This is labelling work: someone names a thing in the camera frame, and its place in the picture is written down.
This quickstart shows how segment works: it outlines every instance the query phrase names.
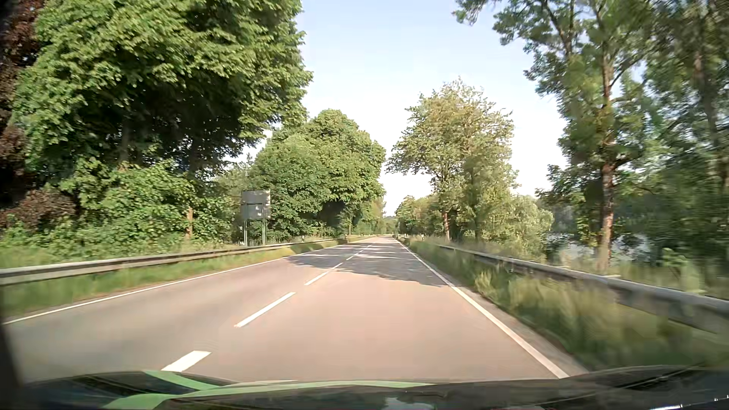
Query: road sign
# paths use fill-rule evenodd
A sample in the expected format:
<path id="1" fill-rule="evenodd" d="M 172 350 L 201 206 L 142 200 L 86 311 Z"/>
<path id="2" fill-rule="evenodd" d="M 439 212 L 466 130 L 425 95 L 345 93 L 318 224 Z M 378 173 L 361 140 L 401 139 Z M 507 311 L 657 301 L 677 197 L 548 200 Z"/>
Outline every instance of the road sign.
<path id="1" fill-rule="evenodd" d="M 243 225 L 243 240 L 248 246 L 248 221 L 268 220 L 271 218 L 271 192 L 269 190 L 247 190 L 241 193 L 241 215 L 245 221 Z M 266 244 L 266 225 L 261 224 L 261 242 Z"/>
<path id="2" fill-rule="evenodd" d="M 241 214 L 246 220 L 271 218 L 271 194 L 269 190 L 249 190 L 241 193 Z"/>

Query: grass verge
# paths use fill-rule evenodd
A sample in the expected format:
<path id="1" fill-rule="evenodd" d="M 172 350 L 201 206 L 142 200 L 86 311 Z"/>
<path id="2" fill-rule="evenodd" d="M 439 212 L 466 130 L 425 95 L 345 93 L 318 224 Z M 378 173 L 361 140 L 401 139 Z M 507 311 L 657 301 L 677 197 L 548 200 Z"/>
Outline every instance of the grass verge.
<path id="1" fill-rule="evenodd" d="M 277 250 L 265 250 L 243 255 L 191 260 L 189 262 L 145 268 L 120 269 L 119 271 L 99 274 L 4 286 L 0 289 L 2 291 L 2 311 L 5 317 L 17 316 L 53 306 L 97 298 L 121 290 L 243 267 L 356 240 L 358 238 L 333 239 L 332 241 L 316 244 L 293 244 Z"/>
<path id="2" fill-rule="evenodd" d="M 608 290 L 578 290 L 569 282 L 513 274 L 464 252 L 423 241 L 406 242 L 425 260 L 561 344 L 591 370 L 717 365 L 729 357 L 725 337 L 615 303 Z"/>

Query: green stripe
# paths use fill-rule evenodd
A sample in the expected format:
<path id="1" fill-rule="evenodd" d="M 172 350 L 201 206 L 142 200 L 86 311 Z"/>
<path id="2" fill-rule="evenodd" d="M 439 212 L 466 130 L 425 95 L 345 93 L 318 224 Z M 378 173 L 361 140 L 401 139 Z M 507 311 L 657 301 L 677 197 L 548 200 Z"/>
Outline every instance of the green stripe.
<path id="1" fill-rule="evenodd" d="M 197 380 L 188 379 L 187 377 L 181 376 L 173 371 L 145 370 L 144 373 L 149 374 L 152 377 L 162 379 L 166 382 L 179 384 L 180 386 L 189 387 L 190 389 L 195 390 L 207 390 L 214 389 L 215 387 L 220 387 L 216 386 L 215 384 L 203 383 L 198 382 Z"/>
<path id="2" fill-rule="evenodd" d="M 381 380 L 354 380 L 354 381 L 338 381 L 338 382 L 311 382 L 311 383 L 295 383 L 295 384 L 279 384 L 269 386 L 251 386 L 251 387 L 221 387 L 216 389 L 200 390 L 183 395 L 162 395 L 162 394 L 143 394 L 133 395 L 125 398 L 118 398 L 115 401 L 104 406 L 105 409 L 115 410 L 153 410 L 165 400 L 171 398 L 197 398 L 211 397 L 222 395 L 242 395 L 246 393 L 260 392 L 277 392 L 282 390 L 309 389 L 313 387 L 332 387 L 332 386 L 371 386 L 371 387 L 390 387 L 394 389 L 405 389 L 408 387 L 430 386 L 431 383 L 415 383 L 415 382 L 386 382 Z"/>
<path id="3" fill-rule="evenodd" d="M 206 397 L 213 395 L 235 395 L 259 392 L 278 392 L 282 390 L 310 389 L 312 387 L 332 387 L 332 386 L 372 386 L 372 387 L 391 387 L 396 389 L 404 389 L 406 387 L 429 386 L 430 383 L 414 383 L 414 382 L 385 382 L 381 380 L 355 380 L 355 381 L 336 381 L 336 382 L 311 382 L 311 383 L 293 383 L 278 384 L 270 386 L 251 386 L 251 387 L 224 387 L 215 390 L 205 390 L 200 392 L 191 392 L 180 395 L 178 397 Z"/>
<path id="4" fill-rule="evenodd" d="M 102 409 L 116 410 L 152 410 L 163 401 L 169 398 L 175 398 L 176 395 L 163 395 L 158 393 L 147 393 L 143 395 L 132 395 L 129 397 L 118 398 L 115 401 L 105 405 Z"/>

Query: bush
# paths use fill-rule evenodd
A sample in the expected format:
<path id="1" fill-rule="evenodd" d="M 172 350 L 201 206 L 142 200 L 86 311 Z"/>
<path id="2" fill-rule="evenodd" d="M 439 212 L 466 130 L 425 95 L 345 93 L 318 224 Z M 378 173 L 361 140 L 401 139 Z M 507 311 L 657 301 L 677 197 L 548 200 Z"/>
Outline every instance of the bush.
<path id="1" fill-rule="evenodd" d="M 59 188 L 78 198 L 79 216 L 38 229 L 8 213 L 0 266 L 208 249 L 230 239 L 230 200 L 215 184 L 176 172 L 169 161 L 112 168 L 93 158 L 82 160 Z M 189 207 L 194 239 L 185 241 Z"/>

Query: car hood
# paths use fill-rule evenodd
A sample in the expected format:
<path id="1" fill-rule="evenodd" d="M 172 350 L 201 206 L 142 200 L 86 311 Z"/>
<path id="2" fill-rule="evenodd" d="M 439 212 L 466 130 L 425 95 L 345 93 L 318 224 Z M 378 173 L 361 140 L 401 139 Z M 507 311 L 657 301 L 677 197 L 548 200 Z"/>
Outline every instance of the car hood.
<path id="1" fill-rule="evenodd" d="M 566 379 L 233 382 L 171 371 L 25 386 L 16 409 L 661 409 L 729 405 L 729 371 L 641 366 Z"/>

